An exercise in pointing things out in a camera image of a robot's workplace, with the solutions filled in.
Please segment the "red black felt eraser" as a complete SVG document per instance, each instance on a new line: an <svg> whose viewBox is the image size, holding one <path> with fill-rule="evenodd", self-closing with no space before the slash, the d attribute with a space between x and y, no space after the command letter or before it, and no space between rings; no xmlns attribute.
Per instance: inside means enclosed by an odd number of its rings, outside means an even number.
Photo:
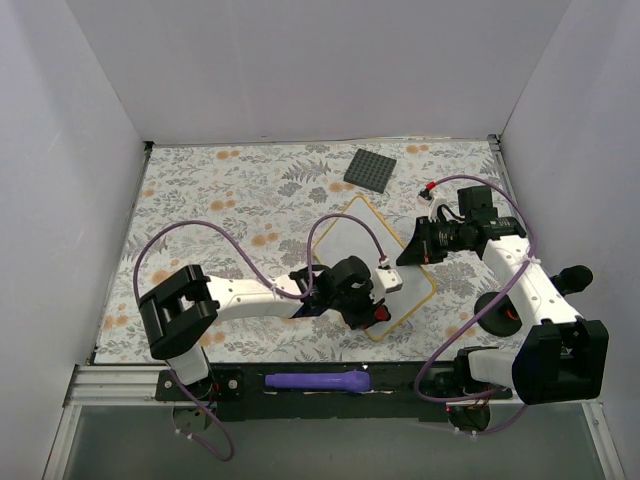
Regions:
<svg viewBox="0 0 640 480"><path fill-rule="evenodd" d="M387 322L391 319L391 314L385 305L380 305L374 312L374 318L377 323Z"/></svg>

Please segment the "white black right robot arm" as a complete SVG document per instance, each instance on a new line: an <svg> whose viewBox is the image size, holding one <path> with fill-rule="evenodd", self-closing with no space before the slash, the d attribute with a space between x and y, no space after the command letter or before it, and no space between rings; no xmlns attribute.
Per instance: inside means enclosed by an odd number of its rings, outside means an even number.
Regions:
<svg viewBox="0 0 640 480"><path fill-rule="evenodd" d="M470 322L495 334L496 320L504 319L525 335L512 350L460 350L452 373L458 398L480 399L501 389L512 390L527 405L598 397L609 334L601 321L586 319L566 300L589 285L591 271L577 265L547 275L535 255L533 235L494 207L497 186L477 180L475 186L458 190L459 213L446 218L432 193L437 185L431 182L421 191L431 212L417 218L397 265L433 265L451 253L476 253L502 289L477 301Z"/></svg>

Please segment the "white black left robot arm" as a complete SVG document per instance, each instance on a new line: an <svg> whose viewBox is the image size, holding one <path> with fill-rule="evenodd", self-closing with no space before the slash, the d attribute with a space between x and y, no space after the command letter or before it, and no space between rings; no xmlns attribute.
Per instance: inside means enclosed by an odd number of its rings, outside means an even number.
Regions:
<svg viewBox="0 0 640 480"><path fill-rule="evenodd" d="M201 337L216 321L253 317L299 319L339 313L352 330L391 320L387 294L402 288L396 270L371 270L350 256L332 267L314 264L263 284L258 280L206 275L187 265L138 301L151 357L164 361L178 377L178 387L193 400L205 398L213 386Z"/></svg>

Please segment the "yellow framed small whiteboard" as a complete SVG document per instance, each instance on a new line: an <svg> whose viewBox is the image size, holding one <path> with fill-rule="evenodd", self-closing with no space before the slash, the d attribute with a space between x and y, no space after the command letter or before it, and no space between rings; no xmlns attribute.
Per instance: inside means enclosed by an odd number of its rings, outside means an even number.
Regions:
<svg viewBox="0 0 640 480"><path fill-rule="evenodd" d="M423 267L396 265L406 244L369 199L363 195L355 196L343 213L363 221L374 234L370 235L369 231L354 221L335 218L315 238L314 257L318 263L332 267L338 261L354 255L374 271L379 267L379 252L386 254L390 268L397 274L396 280L402 287L385 296L384 305L390 312L390 319L366 330L369 339L380 342L435 294L436 284Z"/></svg>

